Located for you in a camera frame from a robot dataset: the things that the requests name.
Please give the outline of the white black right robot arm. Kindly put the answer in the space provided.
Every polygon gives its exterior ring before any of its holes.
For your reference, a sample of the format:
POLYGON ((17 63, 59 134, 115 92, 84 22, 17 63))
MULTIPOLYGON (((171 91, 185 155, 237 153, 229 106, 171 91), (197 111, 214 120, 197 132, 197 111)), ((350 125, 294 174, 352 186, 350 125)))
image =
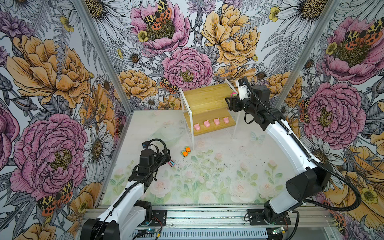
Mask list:
POLYGON ((244 81, 238 81, 237 88, 236 95, 225 99, 229 109, 251 115, 252 121, 277 143, 294 169, 294 177, 286 181, 278 195, 264 204, 263 211, 249 214, 251 221, 258 221, 263 225, 280 224, 284 222, 283 218, 287 217, 288 212, 324 190, 331 175, 308 152, 281 111, 270 107, 267 87, 248 87, 244 81))

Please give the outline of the pink truck blue bed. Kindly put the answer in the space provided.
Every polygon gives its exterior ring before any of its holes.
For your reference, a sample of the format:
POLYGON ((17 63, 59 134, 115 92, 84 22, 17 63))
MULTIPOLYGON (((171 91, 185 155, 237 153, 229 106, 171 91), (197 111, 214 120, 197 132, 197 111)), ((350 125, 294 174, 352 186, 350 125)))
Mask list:
POLYGON ((170 161, 168 161, 168 164, 169 164, 171 167, 174 167, 176 163, 175 163, 173 160, 170 160, 170 161))

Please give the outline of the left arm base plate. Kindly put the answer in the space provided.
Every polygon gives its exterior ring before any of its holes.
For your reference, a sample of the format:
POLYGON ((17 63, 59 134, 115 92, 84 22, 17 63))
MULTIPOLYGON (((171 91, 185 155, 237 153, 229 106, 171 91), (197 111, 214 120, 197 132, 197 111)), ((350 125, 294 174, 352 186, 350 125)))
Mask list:
POLYGON ((165 227, 167 224, 167 210, 153 210, 151 218, 142 224, 143 227, 165 227))

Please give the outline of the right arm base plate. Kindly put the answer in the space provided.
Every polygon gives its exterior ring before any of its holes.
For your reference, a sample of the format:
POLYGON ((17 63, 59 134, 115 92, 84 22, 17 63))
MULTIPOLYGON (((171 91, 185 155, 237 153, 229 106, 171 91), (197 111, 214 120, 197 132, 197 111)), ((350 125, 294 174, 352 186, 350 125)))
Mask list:
POLYGON ((276 214, 268 209, 248 209, 245 219, 251 226, 289 226, 292 224, 287 212, 276 214))

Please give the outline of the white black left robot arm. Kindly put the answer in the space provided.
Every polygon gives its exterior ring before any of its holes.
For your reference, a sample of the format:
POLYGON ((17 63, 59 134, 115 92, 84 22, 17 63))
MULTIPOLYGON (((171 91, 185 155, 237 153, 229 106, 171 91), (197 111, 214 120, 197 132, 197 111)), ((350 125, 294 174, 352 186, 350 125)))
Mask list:
POLYGON ((124 240, 143 223, 152 220, 152 204, 141 197, 156 180, 159 167, 171 161, 170 150, 144 149, 139 164, 133 168, 124 191, 96 219, 84 223, 81 240, 124 240))

